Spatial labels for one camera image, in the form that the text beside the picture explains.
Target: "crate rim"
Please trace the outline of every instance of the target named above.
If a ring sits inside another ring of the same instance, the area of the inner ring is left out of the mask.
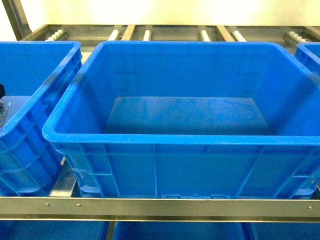
[[[80,49],[81,43],[77,41],[61,41],[61,42],[46,42],[46,41],[2,41],[0,45],[73,45],[67,55],[61,60],[61,62],[56,66],[52,73],[44,79],[43,83],[38,87],[38,89],[32,94],[30,99],[18,110],[15,114],[17,117],[12,117],[0,132],[0,138],[8,135],[21,121],[21,119],[28,113],[28,111],[36,104],[36,102],[41,98],[41,96],[49,88],[50,83],[54,82],[56,78],[63,72],[66,64],[73,58],[73,56]]]
[[[297,45],[297,48],[302,50],[308,57],[310,57],[313,61],[320,65],[320,57],[315,55],[312,51],[310,51],[306,46],[318,46],[320,48],[320,42],[300,42]]]

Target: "white wall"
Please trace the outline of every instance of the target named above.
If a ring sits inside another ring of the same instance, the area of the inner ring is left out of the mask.
[[[2,1],[0,2],[0,41],[16,41],[6,10]]]
[[[21,0],[43,24],[320,26],[320,0]]]

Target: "shelving rack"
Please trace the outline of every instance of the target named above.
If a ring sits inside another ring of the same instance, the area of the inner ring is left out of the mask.
[[[64,25],[47,24],[31,32],[19,0],[2,0],[17,40],[79,41],[86,57],[103,41],[227,41],[235,31],[245,41],[274,42],[294,54],[299,41],[320,42],[318,26],[222,25]],[[81,198],[77,180],[64,163],[48,197],[0,197],[0,220],[93,220],[184,222],[316,222],[320,200],[284,199],[123,199]]]

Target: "crate bottom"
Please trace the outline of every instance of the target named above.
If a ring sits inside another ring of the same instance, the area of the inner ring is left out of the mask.
[[[273,135],[251,98],[118,97],[106,134]]]

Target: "blue plastic crate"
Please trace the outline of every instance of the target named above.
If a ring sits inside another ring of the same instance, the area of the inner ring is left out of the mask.
[[[116,222],[112,240],[245,240],[240,223]]]
[[[320,43],[299,43],[295,57],[303,63],[313,74],[320,77]]]
[[[0,130],[0,196],[45,196],[62,155],[42,128],[81,67],[77,42],[0,42],[0,84],[8,108]]]
[[[246,240],[318,240],[320,223],[242,223]]]
[[[319,79],[274,43],[104,42],[43,135],[86,196],[291,199],[319,182]]]
[[[106,221],[0,221],[1,240],[105,240]]]

